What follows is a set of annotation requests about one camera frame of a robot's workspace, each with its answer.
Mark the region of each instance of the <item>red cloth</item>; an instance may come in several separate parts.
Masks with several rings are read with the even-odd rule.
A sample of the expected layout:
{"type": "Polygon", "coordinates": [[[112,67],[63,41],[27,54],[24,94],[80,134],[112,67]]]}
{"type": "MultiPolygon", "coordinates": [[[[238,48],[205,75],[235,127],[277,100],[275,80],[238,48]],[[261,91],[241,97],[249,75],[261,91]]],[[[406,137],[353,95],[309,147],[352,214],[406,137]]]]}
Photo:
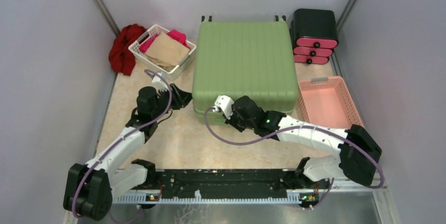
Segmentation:
{"type": "Polygon", "coordinates": [[[128,47],[145,31],[146,28],[133,24],[123,28],[118,37],[116,37],[110,54],[108,54],[108,60],[114,72],[130,76],[136,62],[135,56],[128,50],[128,47]]]}
{"type": "MultiPolygon", "coordinates": [[[[185,34],[177,31],[176,29],[172,29],[171,31],[169,31],[169,33],[167,33],[167,35],[170,36],[172,39],[176,40],[177,42],[181,43],[182,45],[184,45],[186,48],[190,49],[189,46],[187,46],[187,44],[186,44],[186,35],[185,34]]],[[[147,49],[152,45],[155,38],[157,38],[158,36],[159,35],[156,34],[151,39],[145,41],[143,44],[140,45],[139,50],[142,53],[145,53],[147,51],[147,49]]]]}

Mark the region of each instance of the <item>metal frame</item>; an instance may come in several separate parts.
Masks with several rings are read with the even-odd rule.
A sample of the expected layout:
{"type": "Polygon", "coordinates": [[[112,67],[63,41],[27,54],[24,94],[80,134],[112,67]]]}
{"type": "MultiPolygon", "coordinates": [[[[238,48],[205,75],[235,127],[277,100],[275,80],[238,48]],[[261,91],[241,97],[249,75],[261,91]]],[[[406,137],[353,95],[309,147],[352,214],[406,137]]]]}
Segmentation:
{"type": "Polygon", "coordinates": [[[115,36],[118,36],[120,30],[118,28],[118,25],[116,25],[115,20],[111,16],[110,12],[108,11],[107,6],[105,6],[104,1],[103,0],[93,0],[93,1],[96,3],[96,6],[102,13],[102,16],[104,17],[105,21],[107,21],[108,26],[111,28],[111,31],[113,31],[115,36]]]}

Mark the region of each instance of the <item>white basket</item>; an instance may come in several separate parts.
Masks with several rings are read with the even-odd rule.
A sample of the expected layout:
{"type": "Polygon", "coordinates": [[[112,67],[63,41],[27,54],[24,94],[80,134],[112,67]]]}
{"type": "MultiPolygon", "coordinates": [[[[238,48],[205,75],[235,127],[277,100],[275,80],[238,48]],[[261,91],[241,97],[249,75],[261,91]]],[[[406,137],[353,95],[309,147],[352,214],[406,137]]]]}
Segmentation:
{"type": "Polygon", "coordinates": [[[180,61],[180,63],[178,63],[178,65],[175,66],[175,68],[173,68],[171,71],[167,72],[164,69],[160,68],[159,66],[155,65],[154,63],[152,63],[148,59],[148,57],[139,50],[139,47],[141,44],[143,44],[146,40],[154,37],[156,34],[160,34],[161,32],[168,33],[169,30],[167,30],[159,25],[156,25],[156,24],[153,25],[152,27],[150,27],[150,29],[145,31],[134,43],[132,43],[128,47],[128,49],[133,53],[133,55],[135,55],[136,59],[138,59],[139,61],[146,64],[147,68],[154,70],[158,73],[161,72],[161,74],[163,76],[167,76],[168,80],[173,81],[180,75],[180,73],[184,69],[186,69],[186,67],[190,64],[190,62],[192,62],[194,60],[195,54],[192,54],[192,53],[197,48],[197,45],[191,43],[189,40],[186,40],[186,44],[190,48],[189,54],[187,54],[187,56],[185,58],[183,58],[180,61]]]}

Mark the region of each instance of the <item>pink plastic basket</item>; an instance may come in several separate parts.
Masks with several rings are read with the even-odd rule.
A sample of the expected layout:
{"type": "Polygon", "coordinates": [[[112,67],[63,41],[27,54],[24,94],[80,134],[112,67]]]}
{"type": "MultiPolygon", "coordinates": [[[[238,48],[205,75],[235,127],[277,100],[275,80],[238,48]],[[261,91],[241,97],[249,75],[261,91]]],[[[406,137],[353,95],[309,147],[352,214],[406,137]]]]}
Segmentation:
{"type": "Polygon", "coordinates": [[[305,121],[331,128],[350,128],[362,121],[341,77],[299,81],[299,107],[305,121]]]}

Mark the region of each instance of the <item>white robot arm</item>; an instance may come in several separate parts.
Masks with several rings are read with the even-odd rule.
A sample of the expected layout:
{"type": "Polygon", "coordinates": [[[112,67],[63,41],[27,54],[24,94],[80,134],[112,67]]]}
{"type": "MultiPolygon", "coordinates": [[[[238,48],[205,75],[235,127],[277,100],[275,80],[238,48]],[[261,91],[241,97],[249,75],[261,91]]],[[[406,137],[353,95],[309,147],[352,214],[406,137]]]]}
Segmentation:
{"type": "Polygon", "coordinates": [[[329,156],[304,158],[301,161],[298,170],[312,182],[344,177],[365,186],[372,182],[374,165],[342,140],[354,141],[377,162],[381,149],[361,126],[353,125],[351,129],[321,127],[277,111],[263,111],[247,96],[233,101],[230,97],[221,95],[216,99],[213,110],[222,112],[226,123],[239,131],[252,128],[262,137],[278,131],[272,139],[296,142],[327,152],[329,156]]]}

